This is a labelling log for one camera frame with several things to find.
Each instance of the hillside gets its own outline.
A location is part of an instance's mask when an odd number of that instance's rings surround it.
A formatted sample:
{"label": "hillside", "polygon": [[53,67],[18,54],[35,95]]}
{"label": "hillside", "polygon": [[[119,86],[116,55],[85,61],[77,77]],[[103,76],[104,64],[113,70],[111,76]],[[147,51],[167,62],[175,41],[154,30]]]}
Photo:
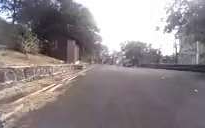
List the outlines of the hillside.
{"label": "hillside", "polygon": [[64,61],[44,55],[27,56],[12,50],[0,50],[0,67],[64,64]]}

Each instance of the shrub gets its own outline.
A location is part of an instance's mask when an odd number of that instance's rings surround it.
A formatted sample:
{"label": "shrub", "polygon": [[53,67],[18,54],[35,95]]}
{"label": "shrub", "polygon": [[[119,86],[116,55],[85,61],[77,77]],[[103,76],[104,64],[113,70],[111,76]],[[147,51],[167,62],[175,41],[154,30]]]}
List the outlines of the shrub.
{"label": "shrub", "polygon": [[25,32],[19,36],[19,51],[27,54],[38,54],[40,52],[39,39],[31,32]]}

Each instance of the road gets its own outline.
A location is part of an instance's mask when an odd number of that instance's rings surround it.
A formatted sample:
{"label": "road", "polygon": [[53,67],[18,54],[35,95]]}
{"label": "road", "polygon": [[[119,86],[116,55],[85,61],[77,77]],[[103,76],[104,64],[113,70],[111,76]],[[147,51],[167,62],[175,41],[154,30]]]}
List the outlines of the road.
{"label": "road", "polygon": [[17,124],[28,128],[205,128],[205,74],[96,66],[72,84],[56,102]]}

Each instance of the utility pole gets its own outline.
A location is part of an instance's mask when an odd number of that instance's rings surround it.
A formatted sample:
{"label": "utility pole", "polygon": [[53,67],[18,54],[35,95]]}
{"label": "utility pole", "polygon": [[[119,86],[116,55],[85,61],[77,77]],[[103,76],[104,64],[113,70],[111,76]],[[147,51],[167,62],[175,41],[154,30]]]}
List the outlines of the utility pole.
{"label": "utility pole", "polygon": [[199,49],[199,41],[196,42],[196,64],[199,64],[200,60],[200,49]]}

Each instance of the brown building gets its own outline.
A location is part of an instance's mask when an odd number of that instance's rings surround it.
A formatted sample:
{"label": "brown building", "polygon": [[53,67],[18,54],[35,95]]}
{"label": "brown building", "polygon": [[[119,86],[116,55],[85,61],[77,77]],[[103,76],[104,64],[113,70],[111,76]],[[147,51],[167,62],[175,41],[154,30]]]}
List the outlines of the brown building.
{"label": "brown building", "polygon": [[57,38],[56,41],[48,43],[46,51],[48,56],[63,60],[66,63],[79,61],[79,46],[73,39]]}

